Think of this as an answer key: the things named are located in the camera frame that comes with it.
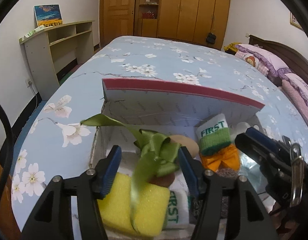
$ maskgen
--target wooden headboard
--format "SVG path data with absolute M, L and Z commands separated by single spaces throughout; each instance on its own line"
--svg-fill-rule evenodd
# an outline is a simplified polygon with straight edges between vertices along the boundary
M 249 37 L 249 44 L 258 44 L 263 49 L 280 57 L 293 73 L 300 76 L 308 84 L 308 60 L 306 60 L 299 52 L 279 42 L 265 41 L 253 35 L 250 35 Z

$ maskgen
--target red basket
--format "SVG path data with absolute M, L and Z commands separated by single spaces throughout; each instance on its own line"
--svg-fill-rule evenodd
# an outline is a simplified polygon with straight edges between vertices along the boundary
M 155 19 L 155 14 L 154 13 L 142 13 L 142 18 L 143 19 Z

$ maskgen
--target painting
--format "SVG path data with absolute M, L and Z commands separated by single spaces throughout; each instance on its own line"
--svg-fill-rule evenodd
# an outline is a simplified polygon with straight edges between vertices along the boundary
M 301 29 L 303 31 L 303 29 L 300 26 L 299 22 L 297 21 L 297 19 L 295 18 L 295 16 L 292 13 L 290 13 L 290 24 L 295 26 L 295 27 L 297 27 L 298 29 Z
M 44 27 L 63 24 L 60 7 L 58 4 L 34 6 L 37 26 Z

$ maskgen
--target wooden desk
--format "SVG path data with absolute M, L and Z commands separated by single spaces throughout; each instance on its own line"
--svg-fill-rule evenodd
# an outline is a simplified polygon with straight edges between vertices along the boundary
M 43 100 L 48 100 L 60 87 L 56 73 L 69 63 L 66 55 L 75 51 L 79 64 L 93 56 L 92 22 L 47 27 L 23 41 L 20 39 L 20 44 L 25 46 L 35 86 Z

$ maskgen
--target white wall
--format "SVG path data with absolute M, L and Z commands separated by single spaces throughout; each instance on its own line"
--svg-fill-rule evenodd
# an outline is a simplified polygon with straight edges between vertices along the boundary
M 223 45 L 248 43 L 246 33 L 285 44 L 308 60 L 308 38 L 290 25 L 290 11 L 280 0 L 231 0 Z
M 33 7 L 44 4 L 59 4 L 64 23 L 95 20 L 93 40 L 99 43 L 99 0 L 19 0 L 0 24 L 0 104 L 11 125 L 34 96 L 25 83 L 30 70 L 19 38 L 35 28 Z M 0 124 L 0 149 L 4 140 Z

